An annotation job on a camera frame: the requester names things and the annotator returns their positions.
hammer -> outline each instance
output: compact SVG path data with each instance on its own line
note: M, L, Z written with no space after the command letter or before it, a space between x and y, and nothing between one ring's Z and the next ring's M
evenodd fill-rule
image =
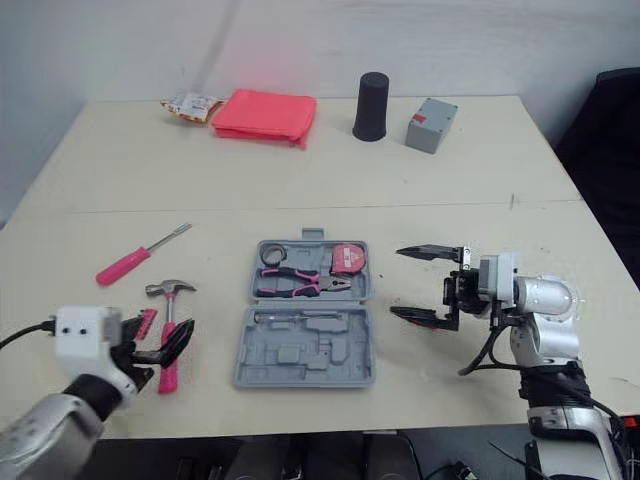
M162 344L167 341L173 330L176 328L176 324L173 320L175 299L180 290L191 290L195 292L196 289L192 285L182 280L164 280L160 285L147 285L145 292L149 297L156 297L158 295L164 295L167 297L167 315L165 324L162 327ZM178 359L175 360L167 368L160 370L160 383L158 384L158 393L172 393L178 389Z

toolbox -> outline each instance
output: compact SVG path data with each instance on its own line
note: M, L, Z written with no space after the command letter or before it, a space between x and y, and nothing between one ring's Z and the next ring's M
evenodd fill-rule
M342 244L364 252L365 263L357 273L331 273L333 249ZM285 253L277 266L262 260L272 245ZM322 286L322 277L328 276L345 279L350 287L319 291L313 282L318 284L320 278ZM262 241L250 285L257 303L246 311L242 324L234 372L237 387L358 388L374 382L372 322L362 304L371 296L365 242L324 240L320 228L303 229L301 240Z

tool case compartment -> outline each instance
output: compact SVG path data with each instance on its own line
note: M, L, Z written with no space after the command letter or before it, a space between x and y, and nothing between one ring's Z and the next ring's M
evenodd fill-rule
M245 313L234 383L239 388L361 388L375 380L371 315L361 302L371 295L369 252L362 241L328 241L322 229L304 229L302 240L268 240L257 246L250 297ZM355 274L333 274L351 281L342 291L321 291L316 297L264 298L258 289L290 290L296 279L261 276L265 246L286 251L279 267L331 275L333 248L352 244L365 253L365 265Z

pink hammer handle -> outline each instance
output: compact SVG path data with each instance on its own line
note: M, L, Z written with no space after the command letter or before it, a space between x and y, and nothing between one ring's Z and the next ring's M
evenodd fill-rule
M171 332L176 328L173 322L165 323L162 327L162 344L167 341ZM167 368L160 370L160 383L158 384L158 393L173 393L178 389L178 359Z
M111 285L120 278L124 277L131 270L136 268L147 258L151 256L151 252L144 247L140 247L135 252L131 252L126 257L122 257L116 263L110 267L105 268L98 275L96 275L96 282L102 287Z

screwdriver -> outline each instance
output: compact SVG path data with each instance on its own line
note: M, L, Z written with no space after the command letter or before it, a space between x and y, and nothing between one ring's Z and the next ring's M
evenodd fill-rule
M336 315L300 315L292 313L256 313L253 320L256 323L265 322L296 322L298 320L309 320L311 318L336 318Z
M98 275L96 275L96 282L98 285L102 287L106 287L107 285L111 285L115 283L120 278L124 277L131 270L140 265L143 261L151 256L151 252L153 252L158 247L161 247L169 240L173 240L181 233L186 232L192 227L190 223L185 223L176 228L169 235L164 237L162 240L157 241L153 245L148 248L140 247L134 252L131 252L129 255L122 257L113 265L105 268Z

